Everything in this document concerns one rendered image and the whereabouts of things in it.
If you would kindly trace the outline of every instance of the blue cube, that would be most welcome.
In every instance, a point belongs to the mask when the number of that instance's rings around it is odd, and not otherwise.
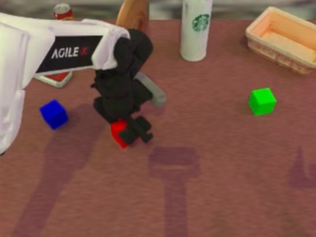
[[[64,107],[57,101],[52,100],[39,109],[45,122],[55,130],[68,121],[68,115]]]

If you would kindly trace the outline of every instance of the basket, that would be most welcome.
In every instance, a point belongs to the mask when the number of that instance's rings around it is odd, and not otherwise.
[[[316,25],[268,7],[246,29],[248,47],[300,75],[316,68]]]

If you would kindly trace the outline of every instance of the wooden table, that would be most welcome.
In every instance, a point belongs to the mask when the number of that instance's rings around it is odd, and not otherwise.
[[[155,49],[142,71],[168,102],[143,108],[148,145],[113,141],[92,108],[92,70],[62,89],[32,81],[21,131],[0,159],[0,237],[316,236],[316,75],[250,52],[249,24],[212,21],[207,57],[189,63],[180,21],[150,22]],[[278,102],[255,117],[247,99],[262,87]],[[54,98],[70,117],[57,131],[39,114]],[[149,155],[162,151],[157,166]]]

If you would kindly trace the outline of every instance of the starbucks logo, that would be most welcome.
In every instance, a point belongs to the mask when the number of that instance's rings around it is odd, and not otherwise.
[[[197,16],[192,21],[192,28],[196,32],[205,31],[207,29],[207,26],[209,24],[210,15],[209,14],[202,14],[200,16]]]

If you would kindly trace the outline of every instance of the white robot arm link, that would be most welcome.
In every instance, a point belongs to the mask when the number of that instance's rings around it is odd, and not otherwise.
[[[21,125],[24,88],[34,76],[117,66],[121,27],[98,20],[56,21],[0,13],[0,154]]]

